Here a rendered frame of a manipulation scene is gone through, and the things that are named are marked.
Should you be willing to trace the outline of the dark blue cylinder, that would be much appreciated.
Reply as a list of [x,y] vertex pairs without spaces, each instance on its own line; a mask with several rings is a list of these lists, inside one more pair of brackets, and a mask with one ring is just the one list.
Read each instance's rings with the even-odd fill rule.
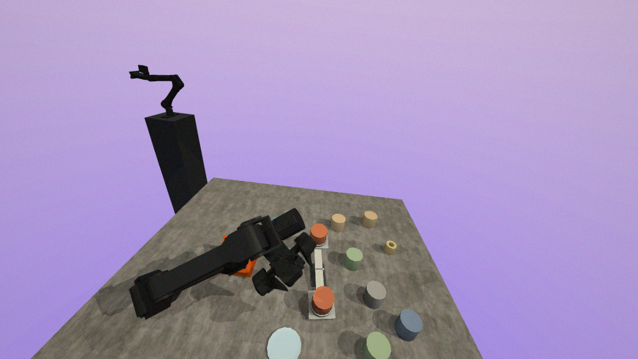
[[394,329],[399,337],[404,341],[412,341],[421,331],[421,317],[412,309],[404,309],[397,317]]

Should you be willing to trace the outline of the green cylinder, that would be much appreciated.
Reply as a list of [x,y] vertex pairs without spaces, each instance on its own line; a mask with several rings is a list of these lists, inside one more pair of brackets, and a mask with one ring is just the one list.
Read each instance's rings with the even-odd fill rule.
[[348,248],[344,259],[345,268],[349,271],[359,270],[362,257],[363,255],[359,248]]
[[371,332],[362,346],[363,359],[388,359],[390,353],[389,340],[380,332]]

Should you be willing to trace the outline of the orange cylinder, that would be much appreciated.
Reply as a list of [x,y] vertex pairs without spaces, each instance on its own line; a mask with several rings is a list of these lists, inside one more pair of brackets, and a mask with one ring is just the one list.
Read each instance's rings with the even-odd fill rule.
[[325,243],[327,236],[327,228],[321,223],[316,223],[312,226],[310,237],[316,242],[317,245]]
[[313,293],[312,309],[318,315],[327,315],[331,311],[334,301],[333,291],[326,286],[320,286]]

